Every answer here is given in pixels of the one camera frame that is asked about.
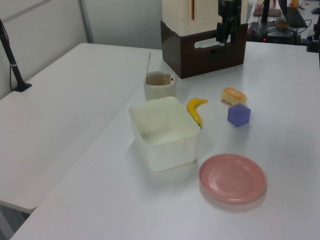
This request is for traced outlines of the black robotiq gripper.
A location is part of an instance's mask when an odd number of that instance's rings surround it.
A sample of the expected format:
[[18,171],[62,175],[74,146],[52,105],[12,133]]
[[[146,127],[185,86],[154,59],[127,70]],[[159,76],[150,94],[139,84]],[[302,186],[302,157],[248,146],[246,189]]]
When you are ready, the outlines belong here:
[[219,0],[218,15],[222,17],[222,22],[217,23],[216,41],[220,46],[226,45],[226,24],[230,23],[230,42],[236,43],[241,26],[241,0]]

